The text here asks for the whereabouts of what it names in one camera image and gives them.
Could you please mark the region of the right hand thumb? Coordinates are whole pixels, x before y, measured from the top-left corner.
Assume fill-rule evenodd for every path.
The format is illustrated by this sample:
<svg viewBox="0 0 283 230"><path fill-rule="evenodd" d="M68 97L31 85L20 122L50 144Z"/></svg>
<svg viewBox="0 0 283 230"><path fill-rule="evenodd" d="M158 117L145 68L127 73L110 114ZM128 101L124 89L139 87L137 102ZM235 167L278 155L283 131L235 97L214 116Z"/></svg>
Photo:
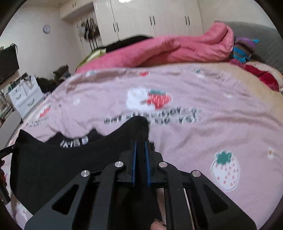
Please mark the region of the right hand thumb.
<svg viewBox="0 0 283 230"><path fill-rule="evenodd" d="M154 222L151 224L150 230L167 230L166 225L155 219Z"/></svg>

